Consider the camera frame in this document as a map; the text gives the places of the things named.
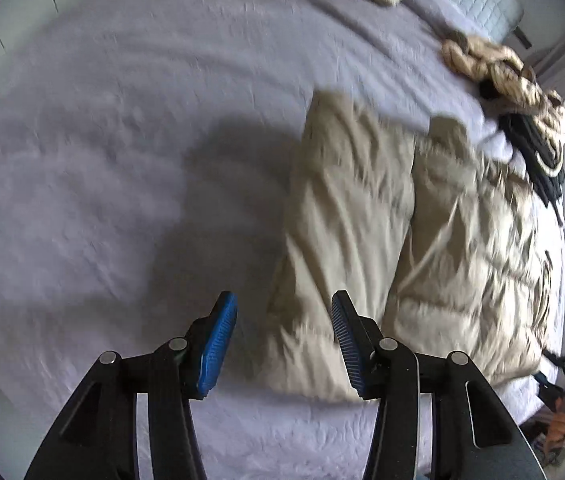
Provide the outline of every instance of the bed sheet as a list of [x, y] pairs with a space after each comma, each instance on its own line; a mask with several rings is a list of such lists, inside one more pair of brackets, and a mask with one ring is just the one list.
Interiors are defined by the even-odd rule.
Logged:
[[[245, 376], [314, 88], [421, 131], [456, 116], [523, 171], [475, 85], [441, 62], [449, 27], [481, 32], [449, 0], [85, 0], [57, 19], [0, 79], [0, 388], [48, 426], [102, 351], [153, 351], [233, 290], [223, 374], [192, 405], [209, 478], [359, 478], [373, 403], [281, 397]], [[564, 239], [552, 210], [534, 213], [558, 349]], [[534, 393], [529, 378], [500, 391], [518, 421]]]

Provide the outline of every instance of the puffer jacket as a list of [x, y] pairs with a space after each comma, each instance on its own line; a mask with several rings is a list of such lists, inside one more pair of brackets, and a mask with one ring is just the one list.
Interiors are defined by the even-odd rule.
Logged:
[[533, 373], [550, 261], [537, 254], [532, 193], [476, 152], [456, 120], [433, 118], [424, 137], [317, 92], [292, 172], [260, 380], [358, 398], [329, 317], [341, 289], [414, 351], [465, 351], [493, 385]]

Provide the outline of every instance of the ribbed rubber pad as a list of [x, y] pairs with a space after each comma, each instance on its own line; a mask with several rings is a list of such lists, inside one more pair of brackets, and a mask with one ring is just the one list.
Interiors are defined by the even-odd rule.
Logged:
[[196, 389], [203, 397], [216, 385], [237, 317], [238, 302], [236, 296], [229, 292], [224, 297], [224, 304], [200, 359], [200, 375]]
[[347, 322], [344, 309], [345, 306], [339, 300], [338, 294], [333, 295], [333, 299], [331, 300], [331, 322], [333, 323], [333, 331], [340, 344], [351, 386], [356, 389], [358, 395], [362, 396], [364, 391], [364, 382], [361, 374], [362, 359], [358, 347], [355, 344], [351, 327]]

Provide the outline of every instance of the metal screw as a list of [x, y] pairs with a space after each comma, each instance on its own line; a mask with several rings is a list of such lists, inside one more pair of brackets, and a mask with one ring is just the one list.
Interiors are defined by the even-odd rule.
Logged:
[[103, 365], [110, 365], [116, 360], [116, 352], [111, 350], [107, 350], [106, 352], [102, 352], [100, 354], [100, 358], [98, 359]]
[[398, 341], [390, 337], [384, 337], [380, 340], [380, 348], [387, 351], [392, 351], [398, 348]]
[[464, 352], [453, 352], [453, 354], [451, 354], [451, 360], [456, 365], [464, 366], [469, 362], [469, 357], [467, 357], [467, 354]]
[[187, 348], [187, 339], [184, 337], [174, 337], [169, 341], [169, 348], [174, 352], [179, 352]]

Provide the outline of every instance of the gray quilted pillow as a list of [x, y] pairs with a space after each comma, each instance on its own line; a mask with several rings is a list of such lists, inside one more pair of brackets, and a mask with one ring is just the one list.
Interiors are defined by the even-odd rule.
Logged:
[[518, 26], [524, 9], [517, 0], [453, 0], [472, 20], [485, 27], [492, 40], [502, 43]]

